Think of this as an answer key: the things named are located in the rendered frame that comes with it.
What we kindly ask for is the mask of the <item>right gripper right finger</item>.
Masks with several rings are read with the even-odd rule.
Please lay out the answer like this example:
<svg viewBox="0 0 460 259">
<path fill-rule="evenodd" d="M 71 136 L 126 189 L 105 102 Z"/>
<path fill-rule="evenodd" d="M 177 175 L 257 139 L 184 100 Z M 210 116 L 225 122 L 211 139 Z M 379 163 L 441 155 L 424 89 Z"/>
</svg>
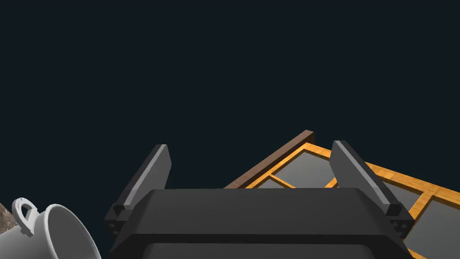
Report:
<svg viewBox="0 0 460 259">
<path fill-rule="evenodd" d="M 334 141 L 329 164 L 339 187 L 363 191 L 383 210 L 397 234 L 402 239 L 407 237 L 415 224 L 409 213 L 415 204 L 414 191 L 381 180 L 346 141 Z"/>
</svg>

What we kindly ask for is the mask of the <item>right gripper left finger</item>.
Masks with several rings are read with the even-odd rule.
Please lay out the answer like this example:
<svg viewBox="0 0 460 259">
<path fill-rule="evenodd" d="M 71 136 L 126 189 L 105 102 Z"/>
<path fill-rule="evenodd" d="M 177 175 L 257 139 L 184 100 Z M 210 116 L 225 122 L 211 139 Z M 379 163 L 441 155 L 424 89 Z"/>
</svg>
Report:
<svg viewBox="0 0 460 259">
<path fill-rule="evenodd" d="M 151 190 L 165 188 L 171 167 L 168 146 L 157 144 L 107 212 L 104 225 L 111 235 L 119 234 L 134 207 Z"/>
</svg>

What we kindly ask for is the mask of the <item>orange framed window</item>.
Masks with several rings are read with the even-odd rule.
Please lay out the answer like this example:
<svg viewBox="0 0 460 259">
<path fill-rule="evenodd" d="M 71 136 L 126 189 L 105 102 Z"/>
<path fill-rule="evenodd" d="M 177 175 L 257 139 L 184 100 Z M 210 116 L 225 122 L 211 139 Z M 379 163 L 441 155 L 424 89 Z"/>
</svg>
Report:
<svg viewBox="0 0 460 259">
<path fill-rule="evenodd" d="M 336 188 L 331 151 L 305 130 L 228 188 Z M 370 168 L 415 219 L 405 239 L 414 259 L 460 259 L 460 193 L 377 165 Z"/>
</svg>

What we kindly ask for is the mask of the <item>white mug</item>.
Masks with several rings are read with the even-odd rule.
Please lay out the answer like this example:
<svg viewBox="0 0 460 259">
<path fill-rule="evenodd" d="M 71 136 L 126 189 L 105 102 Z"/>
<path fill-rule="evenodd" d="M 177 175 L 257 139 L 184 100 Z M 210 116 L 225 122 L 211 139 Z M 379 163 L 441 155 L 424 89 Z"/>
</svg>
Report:
<svg viewBox="0 0 460 259">
<path fill-rule="evenodd" d="M 102 259 L 91 235 L 68 208 L 41 213 L 25 198 L 13 201 L 17 226 L 0 234 L 0 259 Z"/>
</svg>

